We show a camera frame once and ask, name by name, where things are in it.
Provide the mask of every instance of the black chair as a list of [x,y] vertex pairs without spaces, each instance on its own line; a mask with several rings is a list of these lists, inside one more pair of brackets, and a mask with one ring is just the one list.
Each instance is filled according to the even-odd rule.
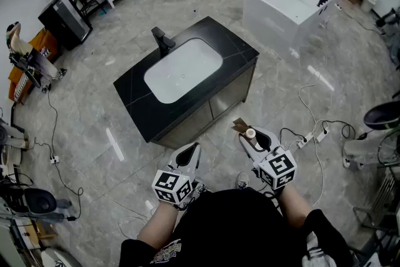
[[88,15],[88,11],[89,9],[91,9],[94,6],[100,6],[101,9],[104,11],[104,13],[106,14],[107,12],[104,10],[102,4],[99,4],[98,0],[74,0],[74,4],[77,7],[77,3],[80,2],[82,5],[82,8],[80,9],[80,12],[82,13],[82,15],[84,17],[86,17]]

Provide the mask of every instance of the white sink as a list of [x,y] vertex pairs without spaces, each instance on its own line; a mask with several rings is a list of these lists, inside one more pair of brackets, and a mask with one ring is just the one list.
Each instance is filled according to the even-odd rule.
[[217,71],[222,61],[212,47],[193,38],[149,68],[144,81],[160,102],[171,104]]

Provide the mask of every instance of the white bathtub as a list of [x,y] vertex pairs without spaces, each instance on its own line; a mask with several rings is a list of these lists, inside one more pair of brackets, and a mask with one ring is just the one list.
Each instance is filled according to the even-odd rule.
[[244,0],[243,26],[283,59],[299,57],[299,46],[336,0]]

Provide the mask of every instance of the black t-shirt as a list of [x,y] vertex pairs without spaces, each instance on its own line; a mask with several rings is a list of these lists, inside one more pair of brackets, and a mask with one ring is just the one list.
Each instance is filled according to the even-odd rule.
[[296,230],[270,199],[248,188],[201,194],[161,251],[126,240],[119,266],[302,266],[304,256],[314,259],[324,254],[337,266],[352,266],[345,240],[322,211],[312,211]]

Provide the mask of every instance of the gray tile floor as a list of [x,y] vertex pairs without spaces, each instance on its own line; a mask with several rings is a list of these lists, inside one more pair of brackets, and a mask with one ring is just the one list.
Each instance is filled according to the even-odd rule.
[[[373,26],[372,17],[363,14],[358,6],[345,0],[339,2],[365,26]],[[300,60],[288,64],[242,28],[242,6],[243,0],[118,0],[114,10],[92,17],[94,31],[87,41],[57,61],[56,65],[68,68],[68,73],[54,84],[50,93],[51,103],[58,110],[54,149],[56,155],[70,168],[82,171],[97,189],[81,172],[59,164],[63,180],[75,190],[83,187],[84,194],[81,217],[56,225],[57,243],[83,266],[118,265],[125,237],[119,232],[117,220],[134,214],[113,201],[145,216],[150,211],[144,202],[149,200],[154,206],[158,203],[151,182],[157,167],[171,151],[144,142],[112,84],[156,48],[150,32],[154,26],[173,36],[211,16],[260,52],[246,103],[237,105],[198,139],[203,153],[197,173],[213,190],[233,188],[240,171],[249,173],[252,187],[263,185],[250,172],[250,160],[234,145],[232,120],[242,117],[249,124],[276,134],[283,126],[302,134],[312,130],[313,119],[298,97],[303,84],[316,81],[308,66],[319,70],[334,87],[331,91],[317,81],[314,87],[302,91],[315,117],[347,121],[358,133],[366,130],[364,113],[389,101],[398,90],[399,77],[382,39],[343,12],[330,18],[327,34],[323,28],[310,34]],[[327,36],[330,40],[325,67]],[[34,90],[25,105],[16,108],[15,116],[16,124],[26,128],[32,139],[36,136],[40,142],[51,141],[55,113],[48,105],[48,97],[40,91]],[[121,148],[124,161],[116,156],[106,128]],[[371,202],[378,183],[376,170],[343,168],[344,138],[340,129],[340,125],[332,124],[331,133],[318,146],[325,185],[316,207],[325,212],[350,243],[360,245],[365,240],[364,233],[358,228],[352,207]],[[294,139],[285,132],[283,145],[288,147]],[[299,150],[293,146],[291,151],[299,166],[294,184],[314,203],[322,186],[314,145],[309,143]],[[30,175],[38,188],[70,198],[78,208],[75,195],[62,186],[56,169],[50,165],[46,147],[36,146],[24,154],[22,172]],[[121,220],[124,233],[132,238],[142,225],[133,218]]]

